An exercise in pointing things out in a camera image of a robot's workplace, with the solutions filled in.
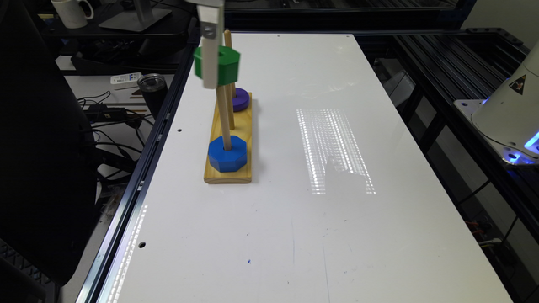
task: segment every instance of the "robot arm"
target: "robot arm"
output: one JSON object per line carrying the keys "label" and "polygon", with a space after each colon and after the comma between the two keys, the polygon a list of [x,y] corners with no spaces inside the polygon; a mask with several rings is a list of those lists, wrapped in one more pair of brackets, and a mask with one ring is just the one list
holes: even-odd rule
{"label": "robot arm", "polygon": [[188,0],[197,4],[202,35],[202,77],[205,88],[217,88],[219,45],[222,45],[223,0]]}

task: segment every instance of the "wooden dowel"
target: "wooden dowel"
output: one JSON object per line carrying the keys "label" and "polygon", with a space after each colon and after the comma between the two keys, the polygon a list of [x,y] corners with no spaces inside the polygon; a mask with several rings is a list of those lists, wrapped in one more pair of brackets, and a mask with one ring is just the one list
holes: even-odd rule
{"label": "wooden dowel", "polygon": [[227,96],[228,127],[230,130],[236,128],[234,125],[234,104],[232,104],[232,91],[230,85],[225,85],[225,94]]}
{"label": "wooden dowel", "polygon": [[225,151],[232,149],[230,142],[230,130],[228,129],[228,113],[227,113],[227,92],[224,86],[219,86],[216,89],[217,106],[219,107],[219,117],[221,118],[222,142]]}
{"label": "wooden dowel", "polygon": [[[225,30],[225,46],[232,48],[232,34],[230,30]],[[229,84],[230,90],[232,91],[232,97],[236,98],[236,83]]]}

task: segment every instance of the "blue hexagonal block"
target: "blue hexagonal block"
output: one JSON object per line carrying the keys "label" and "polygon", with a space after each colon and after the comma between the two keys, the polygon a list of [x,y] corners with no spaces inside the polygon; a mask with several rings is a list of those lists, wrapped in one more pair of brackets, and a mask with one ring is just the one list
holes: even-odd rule
{"label": "blue hexagonal block", "polygon": [[208,156],[210,165],[219,173],[237,172],[243,165],[247,164],[247,143],[238,136],[230,136],[232,149],[225,151],[222,136],[210,143]]}

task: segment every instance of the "coffee mug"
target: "coffee mug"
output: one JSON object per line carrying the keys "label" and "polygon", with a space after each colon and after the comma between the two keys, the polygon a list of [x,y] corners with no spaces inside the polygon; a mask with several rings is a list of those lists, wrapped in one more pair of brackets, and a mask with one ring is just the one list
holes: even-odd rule
{"label": "coffee mug", "polygon": [[[88,24],[86,20],[93,18],[93,8],[86,0],[51,0],[51,2],[68,29],[80,29]],[[90,7],[89,16],[84,13],[79,3],[86,3]]]}

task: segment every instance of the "green hexagonal block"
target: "green hexagonal block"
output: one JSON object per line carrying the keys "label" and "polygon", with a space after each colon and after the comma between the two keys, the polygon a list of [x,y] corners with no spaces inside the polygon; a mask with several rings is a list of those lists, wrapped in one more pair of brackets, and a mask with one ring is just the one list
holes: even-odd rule
{"label": "green hexagonal block", "polygon": [[[202,54],[201,47],[195,50],[195,74],[202,78]],[[239,53],[230,47],[219,46],[219,75],[217,84],[227,85],[237,81],[239,70]]]}

